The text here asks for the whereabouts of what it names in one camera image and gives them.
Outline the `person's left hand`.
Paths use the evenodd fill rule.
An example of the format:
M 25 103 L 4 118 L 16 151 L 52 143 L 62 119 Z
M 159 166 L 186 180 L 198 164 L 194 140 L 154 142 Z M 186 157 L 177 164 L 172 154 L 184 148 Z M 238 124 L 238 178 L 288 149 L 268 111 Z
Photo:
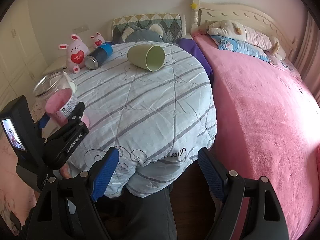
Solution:
M 65 163 L 65 165 L 63 165 L 63 167 L 61 167 L 59 169 L 60 175 L 62 176 L 63 179 L 71 179 L 73 178 L 71 175 L 71 170 L 70 167 L 67 163 Z

